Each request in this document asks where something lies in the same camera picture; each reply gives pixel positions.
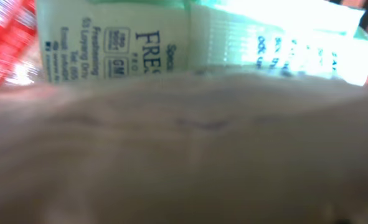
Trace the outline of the beige snack bag red label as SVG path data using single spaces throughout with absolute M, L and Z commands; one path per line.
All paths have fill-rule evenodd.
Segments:
M 368 223 L 368 87 L 212 67 L 0 90 L 0 223 Z

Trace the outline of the teal wet wipes packet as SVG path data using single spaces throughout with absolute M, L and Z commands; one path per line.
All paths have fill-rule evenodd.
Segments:
M 362 9 L 327 1 L 38 0 L 52 83 L 212 67 L 307 74 L 363 85 Z

